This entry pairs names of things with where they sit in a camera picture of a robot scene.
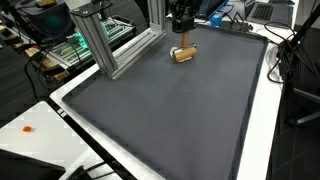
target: gray rubber mat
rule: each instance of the gray rubber mat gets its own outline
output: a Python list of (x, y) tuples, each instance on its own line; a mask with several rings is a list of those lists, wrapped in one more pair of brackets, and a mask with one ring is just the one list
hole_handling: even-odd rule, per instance
[(200, 26), (174, 64), (171, 31), (117, 81), (94, 74), (64, 101), (167, 179), (236, 178), (267, 40)]

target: table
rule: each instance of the table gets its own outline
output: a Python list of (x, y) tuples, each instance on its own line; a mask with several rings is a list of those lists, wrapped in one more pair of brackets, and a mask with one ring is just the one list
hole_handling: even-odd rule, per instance
[[(31, 132), (22, 131), (27, 125), (33, 128)], [(0, 129), (0, 149), (64, 167), (66, 173), (60, 180), (67, 179), (80, 165), (86, 169), (103, 162), (45, 102), (39, 102)], [(112, 171), (104, 165), (89, 175), (96, 177)], [(120, 177), (112, 174), (104, 179)]]
[[(297, 14), (299, 0), (295, 1), (293, 24)], [(264, 31), (263, 25), (251, 23), (253, 32), (267, 36), (275, 42), (271, 33)], [(283, 36), (289, 36), (290, 31), (280, 28), (271, 28), (273, 31)], [(238, 180), (265, 179), (268, 169), (269, 157), (272, 147), (272, 140), (275, 131), (275, 124), (282, 93), (282, 86), (274, 84), (267, 79), (267, 72), (275, 63), (277, 49), (274, 45), (269, 45), (262, 64), (259, 75), (258, 86), (254, 98), (251, 116), (249, 120), (247, 135), (241, 157), (238, 172)], [(114, 156), (125, 168), (127, 168), (137, 179), (163, 179), (156, 172), (144, 165), (141, 161), (129, 154), (124, 148), (115, 143), (111, 138), (103, 134), (97, 128), (88, 123), (83, 117), (68, 107), (62, 97), (69, 91), (98, 71), (97, 65), (92, 66), (75, 79), (55, 91), (50, 95), (51, 99), (57, 103), (69, 116), (71, 116), (80, 126), (91, 134), (111, 155)]]

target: floor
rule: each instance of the floor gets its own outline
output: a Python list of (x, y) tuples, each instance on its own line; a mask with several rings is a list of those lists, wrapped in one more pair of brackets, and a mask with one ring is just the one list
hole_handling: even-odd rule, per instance
[[(311, 1), (300, 0), (298, 25), (306, 19), (311, 6)], [(320, 28), (320, 23), (317, 24), (314, 27)], [(306, 40), (306, 49), (310, 52), (312, 59), (320, 59), (319, 40), (320, 30), (312, 29)], [(16, 54), (10, 47), (4, 46), (0, 49), (0, 127), (36, 103), (23, 71), (26, 61), (26, 58)], [(62, 82), (51, 83), (47, 84), (50, 88), (45, 89), (40, 85), (37, 73), (31, 67), (29, 72), (43, 100), (48, 100), (49, 94), (62, 85)], [(295, 84), (296, 87), (320, 94), (320, 80), (310, 76), (307, 71), (302, 74), (302, 78)], [(302, 127), (288, 125), (291, 120), (317, 110), (320, 110), (319, 106), (292, 92), (282, 98), (268, 179), (320, 180), (320, 119)]]

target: computer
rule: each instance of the computer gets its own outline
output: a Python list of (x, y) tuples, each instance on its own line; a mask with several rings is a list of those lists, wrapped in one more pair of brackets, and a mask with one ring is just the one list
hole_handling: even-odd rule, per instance
[(246, 20), (260, 24), (278, 22), (289, 27), (292, 25), (293, 7), (287, 4), (271, 4), (246, 0), (244, 3)]
[(57, 180), (64, 167), (0, 149), (0, 179)]
[(228, 0), (202, 0), (196, 18), (209, 20), (209, 18), (227, 2)]

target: aluminum frame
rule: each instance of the aluminum frame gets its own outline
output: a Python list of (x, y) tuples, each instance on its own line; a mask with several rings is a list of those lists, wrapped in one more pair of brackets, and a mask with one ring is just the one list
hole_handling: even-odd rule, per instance
[(112, 53), (99, 13), (90, 14), (88, 6), (70, 11), (71, 19), (83, 35), (92, 56), (103, 74), (116, 80), (165, 35), (165, 1), (148, 0), (150, 28)]

